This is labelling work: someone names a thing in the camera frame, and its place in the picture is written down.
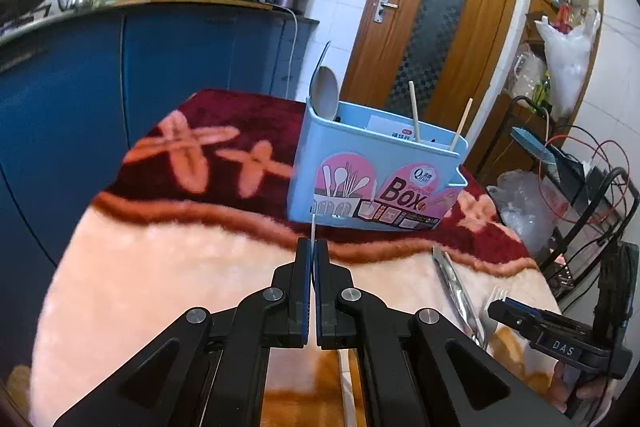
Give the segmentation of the person's right hand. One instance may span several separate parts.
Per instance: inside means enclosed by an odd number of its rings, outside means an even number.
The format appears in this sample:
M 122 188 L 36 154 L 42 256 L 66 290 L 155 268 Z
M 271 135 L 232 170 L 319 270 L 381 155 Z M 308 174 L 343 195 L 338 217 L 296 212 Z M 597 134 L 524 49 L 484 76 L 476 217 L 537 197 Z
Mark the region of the person's right hand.
M 551 385 L 544 395 L 551 405 L 558 411 L 564 413 L 567 409 L 567 400 L 570 399 L 570 388 L 564 381 L 565 365 L 562 362 L 555 364 Z M 600 378 L 597 381 L 585 384 L 576 390 L 576 398 L 579 400 L 592 400 L 600 398 L 603 392 L 606 392 L 608 381 Z

